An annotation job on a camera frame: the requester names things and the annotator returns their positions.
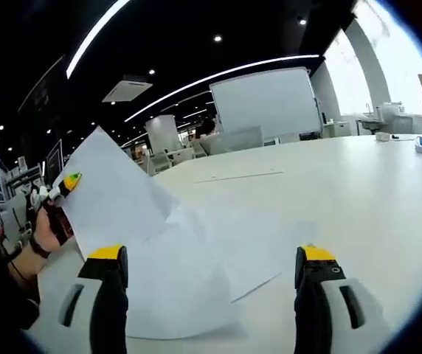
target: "black wristband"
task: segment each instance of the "black wristband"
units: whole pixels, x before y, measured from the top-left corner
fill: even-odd
[[[34,253],[38,254],[42,258],[45,258],[45,259],[48,258],[50,252],[47,252],[45,249],[43,249],[41,247],[41,245],[39,245],[37,243],[37,241],[34,238],[34,235],[32,235],[31,238],[29,239],[29,244],[31,245],[32,250],[34,251]]]

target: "black ceiling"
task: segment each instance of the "black ceiling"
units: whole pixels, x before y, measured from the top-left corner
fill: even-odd
[[[130,122],[125,119],[211,74],[287,55],[322,55],[350,20],[354,0],[130,0],[67,80],[66,67],[80,42],[114,2],[23,0],[0,5],[0,125],[5,126],[0,131],[0,157],[9,168],[23,154],[31,164],[39,162],[58,138],[68,152],[94,129],[91,122],[109,133],[114,130],[111,136],[122,144],[143,133],[151,116],[207,91],[210,82],[164,100]],[[299,17],[308,23],[299,25]],[[221,43],[214,42],[216,34],[222,36]],[[18,113],[33,86],[61,57],[40,85],[46,85],[45,90],[38,87]],[[286,66],[315,69],[320,62],[279,62],[233,75]],[[150,76],[150,69],[156,74]],[[153,87],[129,103],[102,103],[124,74],[145,77]],[[166,113],[175,114],[181,124],[182,117],[209,107],[211,100],[210,94],[202,94]]]

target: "whiteboard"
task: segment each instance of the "whiteboard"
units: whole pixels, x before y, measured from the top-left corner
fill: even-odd
[[[234,77],[210,89],[225,133],[260,126],[263,138],[269,139],[322,130],[306,68]]]

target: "white table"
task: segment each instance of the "white table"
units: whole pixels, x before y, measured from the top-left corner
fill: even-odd
[[[346,276],[378,298],[394,329],[422,299],[422,155],[414,141],[350,136],[273,145],[187,161],[154,178],[190,204],[231,190],[243,206],[271,210],[288,224],[314,222],[318,246],[330,249]],[[45,291],[59,279],[71,281],[81,266],[74,244],[62,252],[40,276]],[[176,341],[128,339],[128,349],[292,353],[293,271],[240,300],[240,324]]]

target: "desk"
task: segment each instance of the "desk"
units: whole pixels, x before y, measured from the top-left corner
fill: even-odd
[[[347,136],[273,145],[195,159],[154,178],[192,205],[231,190],[243,206],[264,207],[288,224],[313,222],[318,244],[336,255],[347,277],[367,286],[394,329],[421,300],[422,155],[413,141]],[[66,282],[75,276],[74,266],[65,269],[79,256],[67,251],[59,259],[63,270],[56,260],[47,277],[40,275],[42,288],[58,286],[59,274]],[[176,341],[128,339],[128,350],[292,353],[293,284],[293,269],[285,269],[240,300],[240,324]]]

